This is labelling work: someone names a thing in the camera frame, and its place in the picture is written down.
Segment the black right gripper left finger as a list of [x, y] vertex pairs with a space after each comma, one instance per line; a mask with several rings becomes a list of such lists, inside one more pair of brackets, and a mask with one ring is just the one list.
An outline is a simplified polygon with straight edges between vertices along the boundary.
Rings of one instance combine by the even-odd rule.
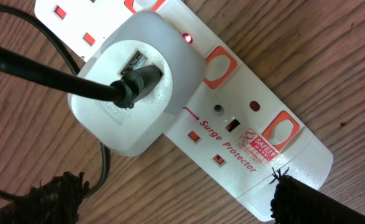
[[76, 224], [78, 208], [90, 190], [84, 173], [64, 172], [25, 196], [0, 194], [10, 204], [0, 208], [0, 224]]

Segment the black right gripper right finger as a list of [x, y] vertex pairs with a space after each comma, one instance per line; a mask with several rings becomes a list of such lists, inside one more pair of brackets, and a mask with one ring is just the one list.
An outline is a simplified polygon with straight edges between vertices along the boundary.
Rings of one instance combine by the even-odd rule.
[[277, 182], [270, 201], [271, 218], [278, 224], [365, 224], [365, 216], [301, 181], [273, 170]]

